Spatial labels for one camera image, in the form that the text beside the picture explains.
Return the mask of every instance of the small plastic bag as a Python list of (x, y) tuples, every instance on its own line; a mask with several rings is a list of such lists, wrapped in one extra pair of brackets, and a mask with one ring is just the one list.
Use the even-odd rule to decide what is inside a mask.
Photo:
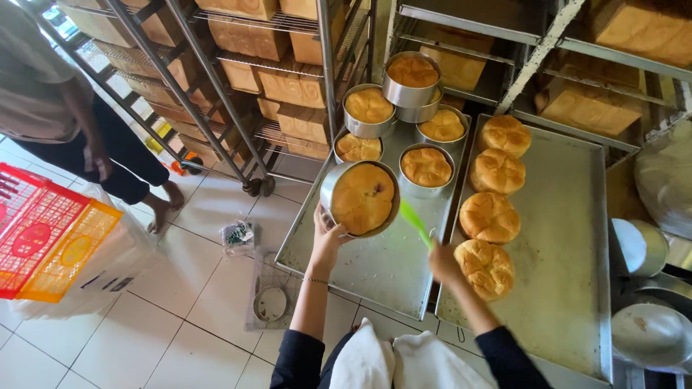
[(224, 253), (231, 256), (248, 255), (254, 257), (255, 221), (236, 219), (231, 225), (223, 227), (219, 233), (224, 242)]

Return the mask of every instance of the red plastic crate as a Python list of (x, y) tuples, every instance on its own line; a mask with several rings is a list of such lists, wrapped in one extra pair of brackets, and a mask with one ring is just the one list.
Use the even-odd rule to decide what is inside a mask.
[(19, 182), (0, 200), (0, 298), (13, 299), (91, 199), (6, 163), (0, 174)]

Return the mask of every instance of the black sleeve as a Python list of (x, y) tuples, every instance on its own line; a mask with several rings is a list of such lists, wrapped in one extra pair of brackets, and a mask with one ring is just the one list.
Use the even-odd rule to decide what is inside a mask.
[(316, 389), (325, 344), (292, 329), (284, 333), (269, 389)]
[(495, 328), (476, 336), (475, 340), (488, 360), (500, 389), (550, 389), (548, 382), (506, 327)]

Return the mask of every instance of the green spatula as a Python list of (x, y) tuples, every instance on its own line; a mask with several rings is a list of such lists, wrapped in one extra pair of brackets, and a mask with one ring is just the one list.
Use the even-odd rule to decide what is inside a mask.
[(418, 217), (416, 210), (413, 209), (413, 207), (403, 198), (399, 204), (399, 213), (401, 213), (401, 216), (404, 220), (406, 220), (407, 223), (409, 223), (409, 225), (418, 231), (418, 235), (421, 236), (421, 240), (423, 240), (423, 242), (426, 244), (428, 250), (432, 250), (433, 241), (430, 240), (430, 237), (428, 236), (426, 225), (423, 224), (423, 221)]

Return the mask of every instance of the metal baking pan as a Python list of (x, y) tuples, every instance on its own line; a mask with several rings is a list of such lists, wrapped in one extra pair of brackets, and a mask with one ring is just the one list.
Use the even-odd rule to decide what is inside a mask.
[[(412, 145), (416, 127), (398, 121), (393, 135), (383, 138), (384, 153), (381, 162), (399, 175), (399, 157)], [(451, 153), (455, 161), (461, 161), (464, 146)], [(315, 184), (303, 203), (291, 230), (284, 240), (276, 263), (304, 273), (310, 260), (314, 225), (312, 214), (320, 200), (320, 186), (326, 173), (336, 165), (334, 152), (322, 166)], [(457, 186), (459, 168), (452, 175), (453, 182), (438, 197), (417, 199), (401, 193), (431, 229), (431, 236), (442, 237), (453, 209), (454, 189)], [(370, 300), (404, 316), (423, 320), (433, 277), (428, 268), (428, 249), (416, 231), (400, 215), (380, 235), (346, 243), (339, 249), (339, 257), (329, 284), (337, 289)]]
[[(489, 118), (478, 116), (475, 134)], [(514, 287), (490, 307), (528, 353), (612, 383), (604, 151), (594, 143), (527, 128), (533, 140), (520, 158), (526, 184), (509, 197), (521, 232), (503, 246), (516, 268)], [(479, 153), (471, 148), (469, 167)], [(475, 193), (467, 176), (459, 206)], [(464, 240), (457, 220), (451, 242)], [(444, 286), (435, 315), (469, 328)]]

